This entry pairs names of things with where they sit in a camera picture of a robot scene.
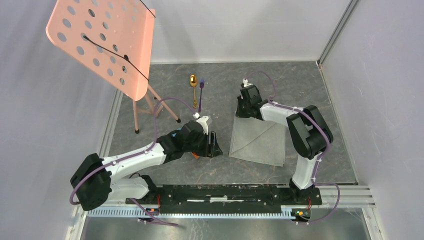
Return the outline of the grey cloth napkin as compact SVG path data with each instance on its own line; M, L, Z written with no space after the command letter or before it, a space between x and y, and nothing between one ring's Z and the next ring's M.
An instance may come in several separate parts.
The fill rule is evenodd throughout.
M234 118L229 147L231 158L282 167L285 153L285 126L255 118Z

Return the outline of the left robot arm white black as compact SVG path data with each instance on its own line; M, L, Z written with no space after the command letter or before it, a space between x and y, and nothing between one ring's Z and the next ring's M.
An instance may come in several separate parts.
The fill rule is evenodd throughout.
M69 201L84 211L94 210L107 201L129 198L151 204L157 198L157 190L150 179L137 177L131 181L126 176L180 159L185 153L204 158L223 154L216 132L209 130L204 117L127 153L103 158L97 153L88 155L70 179L73 190Z

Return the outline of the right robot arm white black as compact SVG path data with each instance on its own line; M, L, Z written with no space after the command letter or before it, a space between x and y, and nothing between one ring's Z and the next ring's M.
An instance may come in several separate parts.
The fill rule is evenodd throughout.
M291 107L263 100L258 88L245 79L237 97L236 117L280 124L288 128L298 157L289 181L289 199L302 204L313 193L316 163L334 140L328 124L315 105Z

